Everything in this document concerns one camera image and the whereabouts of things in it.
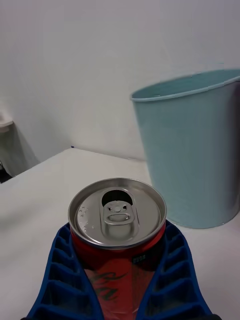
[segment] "red can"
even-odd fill
[[[127,178],[93,183],[72,200],[72,242],[106,320],[135,319],[162,257],[166,214],[155,189]]]

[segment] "white table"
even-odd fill
[[[90,183],[112,177],[151,183],[143,161],[68,149],[0,185],[1,320],[19,320],[31,309],[72,198]],[[240,214],[217,228],[180,229],[208,306],[223,320],[239,320]]]

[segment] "plastic bucket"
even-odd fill
[[[153,186],[168,218],[211,228],[239,211],[240,70],[158,83],[131,100]]]

